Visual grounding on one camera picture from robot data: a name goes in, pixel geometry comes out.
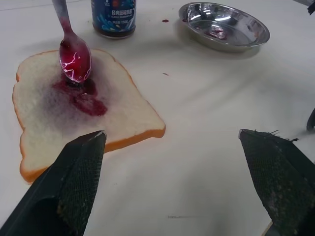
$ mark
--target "bread slice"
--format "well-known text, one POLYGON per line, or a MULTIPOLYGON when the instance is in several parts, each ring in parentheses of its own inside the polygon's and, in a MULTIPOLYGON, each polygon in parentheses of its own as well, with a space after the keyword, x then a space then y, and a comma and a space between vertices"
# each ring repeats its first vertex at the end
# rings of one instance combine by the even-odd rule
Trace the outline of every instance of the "bread slice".
POLYGON ((62 77, 58 51, 34 55, 20 64, 12 98, 23 129, 20 172, 26 181, 34 181, 65 144, 81 135, 105 130, 106 152, 164 135, 164 122, 124 67, 105 51, 92 50, 92 59, 97 99, 108 109, 102 116, 80 111, 67 94, 54 89, 62 77))

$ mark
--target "metal bowl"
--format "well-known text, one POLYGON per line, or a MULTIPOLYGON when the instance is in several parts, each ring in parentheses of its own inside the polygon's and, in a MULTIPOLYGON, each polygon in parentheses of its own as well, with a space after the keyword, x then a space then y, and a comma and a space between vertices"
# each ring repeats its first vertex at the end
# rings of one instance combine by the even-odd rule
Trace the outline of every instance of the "metal bowl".
POLYGON ((186 4, 179 17, 196 40, 220 51, 243 52, 270 38, 267 27, 255 17, 217 3, 186 4))

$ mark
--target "spoon handle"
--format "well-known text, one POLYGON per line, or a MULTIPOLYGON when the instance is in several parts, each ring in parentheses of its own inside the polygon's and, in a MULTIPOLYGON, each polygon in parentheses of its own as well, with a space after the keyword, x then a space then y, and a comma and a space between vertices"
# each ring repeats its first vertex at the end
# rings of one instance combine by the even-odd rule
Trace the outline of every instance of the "spoon handle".
POLYGON ((67 3, 65 0, 52 0, 56 14, 63 28, 64 33, 73 32, 69 20, 67 3))

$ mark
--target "metal spoon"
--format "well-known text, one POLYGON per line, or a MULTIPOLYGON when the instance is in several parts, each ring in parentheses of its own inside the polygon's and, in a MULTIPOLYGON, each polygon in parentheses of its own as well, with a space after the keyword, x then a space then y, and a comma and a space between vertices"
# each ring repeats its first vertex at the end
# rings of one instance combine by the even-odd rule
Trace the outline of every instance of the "metal spoon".
POLYGON ((72 30, 65 0, 52 0, 64 31, 59 48, 59 62, 66 76, 77 83, 85 81, 91 72, 92 57, 86 42, 72 30))

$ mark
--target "white table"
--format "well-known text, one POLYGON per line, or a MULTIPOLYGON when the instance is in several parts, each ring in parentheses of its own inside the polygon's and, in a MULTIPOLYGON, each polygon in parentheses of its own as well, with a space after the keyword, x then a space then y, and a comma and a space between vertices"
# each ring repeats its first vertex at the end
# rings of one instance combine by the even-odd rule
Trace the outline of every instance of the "white table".
MULTIPOLYGON (((301 136, 315 106, 315 16, 291 0, 220 0, 271 32, 257 54, 229 55, 178 34, 187 2, 139 0, 136 32, 120 41, 94 33, 90 1, 68 5, 74 31, 126 67, 167 127, 162 139, 104 156, 86 236, 259 236, 270 222, 238 131, 301 136)), ((2 0, 0 31, 2 225, 29 187, 19 173, 21 128, 11 100, 17 66, 57 49, 63 31, 50 0, 2 0)), ((314 141, 296 143, 311 160, 314 141)))

